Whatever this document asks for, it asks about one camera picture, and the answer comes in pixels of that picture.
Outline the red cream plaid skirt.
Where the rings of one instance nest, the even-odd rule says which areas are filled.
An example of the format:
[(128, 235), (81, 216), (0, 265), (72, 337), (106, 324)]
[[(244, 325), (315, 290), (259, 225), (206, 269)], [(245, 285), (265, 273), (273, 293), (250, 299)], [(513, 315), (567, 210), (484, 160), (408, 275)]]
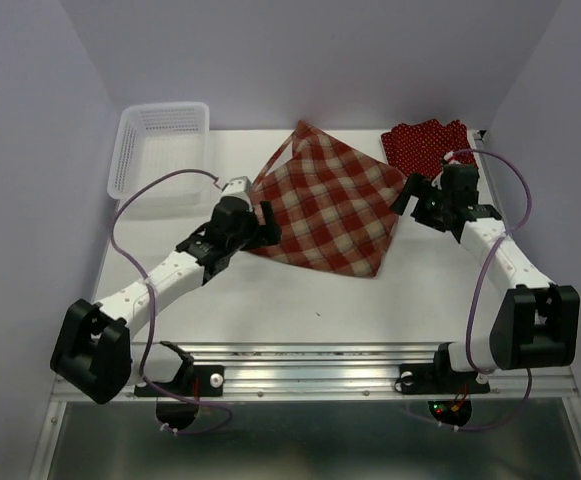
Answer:
[(281, 230), (278, 244), (254, 252), (374, 278), (394, 238), (399, 217), (391, 206), (404, 185), (398, 169), (300, 121), (252, 183), (252, 203), (269, 203)]

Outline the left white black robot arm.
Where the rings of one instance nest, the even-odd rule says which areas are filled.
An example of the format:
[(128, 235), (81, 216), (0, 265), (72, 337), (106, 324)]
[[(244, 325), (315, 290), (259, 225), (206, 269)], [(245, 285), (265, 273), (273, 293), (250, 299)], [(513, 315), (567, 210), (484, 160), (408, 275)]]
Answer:
[(117, 293), (68, 307), (51, 370), (96, 403), (109, 402), (143, 381), (145, 361), (132, 340), (144, 326), (154, 329), (159, 312), (207, 284), (235, 253), (276, 245), (280, 238), (269, 201), (253, 207), (239, 196), (222, 196), (210, 219), (151, 272), (139, 267), (140, 278)]

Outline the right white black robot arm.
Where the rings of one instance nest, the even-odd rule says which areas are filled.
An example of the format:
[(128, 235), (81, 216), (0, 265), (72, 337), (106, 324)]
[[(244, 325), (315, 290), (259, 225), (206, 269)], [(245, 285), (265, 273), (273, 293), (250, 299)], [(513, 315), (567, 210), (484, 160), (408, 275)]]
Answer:
[(452, 390), (466, 372), (563, 367), (572, 364), (580, 296), (539, 271), (511, 237), (494, 206), (482, 204), (476, 167), (444, 164), (438, 181), (411, 174), (391, 209), (403, 214), (409, 200), (419, 224), (449, 232), (481, 267), (476, 286), (489, 282), (501, 298), (486, 332), (475, 335), (475, 305), (465, 338), (440, 347), (430, 366), (433, 384)]

